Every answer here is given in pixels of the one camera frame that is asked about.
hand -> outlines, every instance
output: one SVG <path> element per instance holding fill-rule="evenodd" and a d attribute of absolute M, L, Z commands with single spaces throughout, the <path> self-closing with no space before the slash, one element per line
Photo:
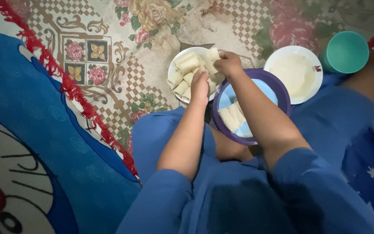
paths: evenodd
<path fill-rule="evenodd" d="M 207 77 L 209 73 L 199 69 L 193 77 L 191 82 L 191 101 L 190 103 L 207 105 L 209 98 L 207 93 L 209 91 L 209 84 L 207 83 Z"/>
<path fill-rule="evenodd" d="M 221 52 L 219 54 L 220 60 L 214 62 L 215 68 L 225 75 L 227 80 L 243 73 L 242 62 L 239 55 L 233 52 Z"/>

purple bowl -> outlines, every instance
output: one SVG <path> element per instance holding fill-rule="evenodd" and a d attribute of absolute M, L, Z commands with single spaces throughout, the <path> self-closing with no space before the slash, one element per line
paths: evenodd
<path fill-rule="evenodd" d="M 250 68 L 245 69 L 246 74 L 252 79 L 258 79 L 265 82 L 275 93 L 278 98 L 278 107 L 281 109 L 287 116 L 291 113 L 291 100 L 288 94 L 287 89 L 284 84 L 272 73 L 264 71 L 262 68 Z M 225 136 L 229 139 L 236 141 L 242 145 L 257 145 L 253 137 L 240 137 L 234 133 L 231 133 L 230 130 L 224 125 L 223 121 L 218 112 L 218 106 L 221 94 L 224 92 L 226 87 L 230 83 L 227 80 L 224 80 L 221 85 L 216 90 L 216 94 L 213 100 L 213 120 L 216 125 L 216 128 L 219 129 Z"/>

floral rug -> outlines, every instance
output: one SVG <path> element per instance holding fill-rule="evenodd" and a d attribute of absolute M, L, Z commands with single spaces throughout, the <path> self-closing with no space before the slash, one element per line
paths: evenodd
<path fill-rule="evenodd" d="M 374 0 L 8 2 L 130 156 L 139 118 L 183 105 L 165 83 L 181 50 L 215 46 L 251 68 L 287 45 L 319 53 L 341 30 L 374 36 Z"/>

blue clothing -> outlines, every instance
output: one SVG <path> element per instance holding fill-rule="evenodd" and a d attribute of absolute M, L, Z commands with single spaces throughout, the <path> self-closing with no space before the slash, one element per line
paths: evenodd
<path fill-rule="evenodd" d="M 373 116 L 364 96 L 329 87 L 301 105 L 291 119 L 313 150 L 285 153 L 271 173 L 260 157 L 219 162 L 205 126 L 193 183 L 174 170 L 155 171 L 183 112 L 153 113 L 135 124 L 144 188 L 117 233 L 374 233 L 374 214 L 340 176 L 346 147 Z"/>

yellow flower pattern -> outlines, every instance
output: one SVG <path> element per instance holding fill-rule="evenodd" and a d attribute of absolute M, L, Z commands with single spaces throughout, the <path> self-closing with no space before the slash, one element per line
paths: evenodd
<path fill-rule="evenodd" d="M 70 79 L 82 81 L 82 77 L 80 76 L 80 73 L 82 71 L 81 67 L 68 66 L 67 69 L 69 70 L 69 73 L 70 73 Z"/>
<path fill-rule="evenodd" d="M 91 44 L 92 53 L 90 54 L 90 57 L 92 58 L 101 58 L 102 60 L 105 60 L 105 54 L 103 53 L 105 51 L 105 47 L 103 45 L 95 45 Z"/>

